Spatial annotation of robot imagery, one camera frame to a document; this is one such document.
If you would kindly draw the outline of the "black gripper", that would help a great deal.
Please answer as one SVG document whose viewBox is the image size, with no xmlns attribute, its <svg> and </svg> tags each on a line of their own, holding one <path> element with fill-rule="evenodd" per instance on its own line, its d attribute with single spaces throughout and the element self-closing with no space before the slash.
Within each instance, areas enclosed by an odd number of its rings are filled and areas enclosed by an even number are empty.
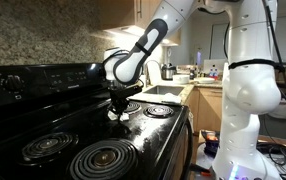
<svg viewBox="0 0 286 180">
<path fill-rule="evenodd" d="M 116 115 L 121 115 L 129 104 L 128 97 L 140 93 L 142 87 L 137 84 L 125 86 L 116 80 L 111 80 L 108 90 L 111 98 L 110 110 Z"/>
</svg>

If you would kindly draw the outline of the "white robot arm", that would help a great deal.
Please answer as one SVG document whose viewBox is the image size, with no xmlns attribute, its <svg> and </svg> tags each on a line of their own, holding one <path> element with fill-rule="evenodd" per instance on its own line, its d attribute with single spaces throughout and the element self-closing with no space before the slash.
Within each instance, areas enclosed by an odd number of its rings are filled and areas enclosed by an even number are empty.
<svg viewBox="0 0 286 180">
<path fill-rule="evenodd" d="M 136 83 L 155 47 L 195 9 L 227 13 L 228 63 L 222 79 L 219 148 L 211 169 L 216 180 L 281 180 L 276 167 L 256 149 L 259 116 L 281 100 L 272 60 L 277 7 L 277 0 L 162 0 L 129 54 L 107 66 L 107 76 L 124 85 Z"/>
</svg>

